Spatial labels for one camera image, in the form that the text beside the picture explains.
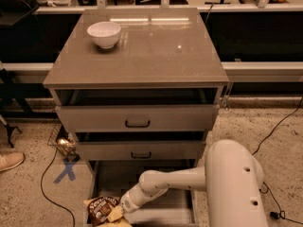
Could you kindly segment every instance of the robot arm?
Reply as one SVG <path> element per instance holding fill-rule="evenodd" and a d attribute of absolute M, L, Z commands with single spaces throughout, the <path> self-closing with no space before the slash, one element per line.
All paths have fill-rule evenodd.
<path fill-rule="evenodd" d="M 146 171 L 122 196 L 124 213 L 132 213 L 168 189 L 205 191 L 211 227 L 267 227 L 259 189 L 263 171 L 241 144 L 222 140 L 208 151 L 205 167 L 173 172 Z"/>

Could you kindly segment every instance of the bowl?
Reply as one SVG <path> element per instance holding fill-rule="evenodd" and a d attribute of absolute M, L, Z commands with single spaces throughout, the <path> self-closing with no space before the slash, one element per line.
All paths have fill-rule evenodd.
<path fill-rule="evenodd" d="M 120 39 L 121 26 L 114 22 L 99 22 L 87 28 L 93 42 L 103 49 L 109 49 Z"/>

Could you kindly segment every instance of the cabinet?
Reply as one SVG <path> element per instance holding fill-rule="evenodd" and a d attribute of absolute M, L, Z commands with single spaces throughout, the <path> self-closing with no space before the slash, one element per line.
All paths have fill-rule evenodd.
<path fill-rule="evenodd" d="M 121 24 L 113 49 L 96 47 L 87 35 L 99 21 Z M 95 194 L 120 196 L 142 170 L 197 164 L 227 82 L 197 9 L 102 9 L 82 14 L 44 85 L 80 157 L 98 162 Z M 139 224 L 178 224 L 182 212 L 180 224 L 196 226 L 190 193 L 170 194 L 162 198 L 165 213 L 175 210 L 170 220 L 158 210 L 150 214 L 160 218 Z"/>

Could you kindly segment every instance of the drawer handle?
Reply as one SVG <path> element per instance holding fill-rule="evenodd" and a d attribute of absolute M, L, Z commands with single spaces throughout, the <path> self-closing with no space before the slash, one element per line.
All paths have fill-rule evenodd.
<path fill-rule="evenodd" d="M 150 124 L 151 124 L 150 120 L 145 125 L 132 125 L 129 123 L 129 121 L 125 120 L 125 126 L 127 128 L 147 128 Z"/>
<path fill-rule="evenodd" d="M 152 157 L 152 153 L 133 153 L 131 152 L 131 156 L 133 159 L 150 159 Z"/>

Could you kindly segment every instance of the concrete floor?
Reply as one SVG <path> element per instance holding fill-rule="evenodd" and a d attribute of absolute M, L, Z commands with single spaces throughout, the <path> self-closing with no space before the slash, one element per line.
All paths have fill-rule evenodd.
<path fill-rule="evenodd" d="M 207 137 L 207 147 L 220 139 L 232 139 L 255 151 L 259 142 L 287 114 L 294 111 L 300 98 L 230 98 L 229 109 L 220 109 L 213 131 Z M 284 120 L 262 145 L 256 158 L 263 166 L 265 182 L 270 186 L 286 218 L 303 221 L 303 110 Z M 47 201 L 41 191 L 41 178 L 55 155 L 47 144 L 54 121 L 9 121 L 23 133 L 12 135 L 14 149 L 7 143 L 6 132 L 0 127 L 0 151 L 21 151 L 25 161 L 18 167 L 0 173 L 0 226 L 53 227 L 72 226 L 72 217 L 64 209 Z M 62 156 L 57 154 L 46 172 L 43 188 L 54 202 L 68 208 L 75 216 L 76 226 L 87 226 L 83 200 L 89 196 L 92 175 L 87 164 L 79 160 L 73 167 L 76 180 L 65 176 Z M 207 203 L 204 192 L 196 192 L 201 227 L 207 227 Z M 270 193 L 262 195 L 266 214 L 278 211 Z M 271 227 L 295 227 L 287 220 L 271 220 Z"/>

